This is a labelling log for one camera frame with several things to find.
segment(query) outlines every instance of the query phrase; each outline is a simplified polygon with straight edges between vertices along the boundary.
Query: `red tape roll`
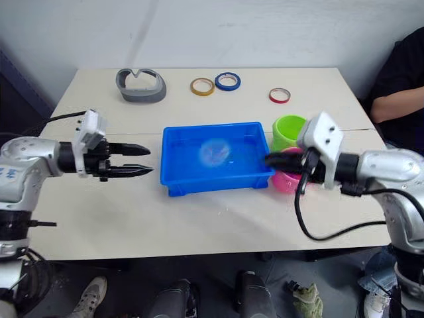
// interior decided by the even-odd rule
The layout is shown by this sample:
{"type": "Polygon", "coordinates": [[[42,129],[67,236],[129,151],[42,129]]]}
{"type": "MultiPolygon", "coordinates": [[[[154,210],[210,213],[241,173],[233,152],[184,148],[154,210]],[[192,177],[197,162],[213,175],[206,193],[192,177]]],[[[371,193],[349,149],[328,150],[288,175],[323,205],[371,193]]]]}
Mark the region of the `red tape roll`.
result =
{"type": "Polygon", "coordinates": [[[280,87],[271,89],[270,90],[270,94],[269,94],[269,98],[274,103],[277,103],[277,104],[285,104],[285,103],[287,103],[290,100],[290,97],[291,97],[290,92],[288,90],[286,90],[285,88],[280,88],[280,87]],[[285,93],[287,95],[287,98],[286,99],[276,99],[276,98],[272,97],[272,93],[275,92],[275,91],[281,91],[281,92],[285,93]]]}

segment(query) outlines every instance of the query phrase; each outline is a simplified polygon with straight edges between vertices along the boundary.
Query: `stacked cups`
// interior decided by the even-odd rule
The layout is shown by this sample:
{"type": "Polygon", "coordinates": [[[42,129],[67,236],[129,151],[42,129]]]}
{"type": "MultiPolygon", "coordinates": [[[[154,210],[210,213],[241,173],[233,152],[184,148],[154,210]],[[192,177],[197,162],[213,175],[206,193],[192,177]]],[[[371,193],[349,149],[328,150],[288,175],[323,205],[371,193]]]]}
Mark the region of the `stacked cups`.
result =
{"type": "MultiPolygon", "coordinates": [[[[297,148],[296,140],[305,123],[306,119],[295,115],[283,116],[277,119],[272,125],[272,151],[302,152],[302,149],[297,148]]],[[[278,191],[295,193],[300,176],[277,171],[271,177],[271,180],[278,191]]]]}

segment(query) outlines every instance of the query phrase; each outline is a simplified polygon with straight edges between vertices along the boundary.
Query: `pink cup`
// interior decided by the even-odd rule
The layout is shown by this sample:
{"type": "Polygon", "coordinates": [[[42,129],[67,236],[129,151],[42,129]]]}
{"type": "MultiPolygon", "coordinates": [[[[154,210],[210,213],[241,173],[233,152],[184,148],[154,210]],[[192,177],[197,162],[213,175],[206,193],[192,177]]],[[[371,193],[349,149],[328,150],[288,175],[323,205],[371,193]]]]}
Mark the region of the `pink cup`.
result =
{"type": "MultiPolygon", "coordinates": [[[[282,150],[282,152],[302,153],[303,150],[300,148],[291,147],[282,150]]],[[[281,171],[276,171],[276,174],[271,177],[271,180],[279,192],[294,194],[296,192],[297,185],[299,184],[300,175],[287,174],[281,171]]]]}

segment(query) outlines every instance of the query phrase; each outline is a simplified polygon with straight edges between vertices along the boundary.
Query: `blue plastic tray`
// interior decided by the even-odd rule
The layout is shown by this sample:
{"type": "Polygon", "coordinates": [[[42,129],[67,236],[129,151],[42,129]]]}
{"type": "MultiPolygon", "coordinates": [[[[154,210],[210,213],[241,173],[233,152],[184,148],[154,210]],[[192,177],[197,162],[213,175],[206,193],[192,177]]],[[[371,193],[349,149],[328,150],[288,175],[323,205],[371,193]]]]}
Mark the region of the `blue plastic tray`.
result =
{"type": "Polygon", "coordinates": [[[187,193],[268,187],[275,171],[260,123],[168,127],[162,140],[160,182],[170,197],[187,193]]]}

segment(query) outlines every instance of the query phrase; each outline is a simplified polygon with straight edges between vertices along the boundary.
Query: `green cup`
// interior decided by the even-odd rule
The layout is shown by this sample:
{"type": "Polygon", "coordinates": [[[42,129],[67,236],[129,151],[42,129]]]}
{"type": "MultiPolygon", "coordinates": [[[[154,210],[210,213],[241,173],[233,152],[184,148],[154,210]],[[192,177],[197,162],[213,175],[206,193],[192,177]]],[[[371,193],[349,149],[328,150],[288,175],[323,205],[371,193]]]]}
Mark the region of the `green cup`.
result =
{"type": "Polygon", "coordinates": [[[280,117],[272,125],[273,152],[281,151],[290,147],[297,147],[296,140],[306,119],[296,115],[280,117]]]}

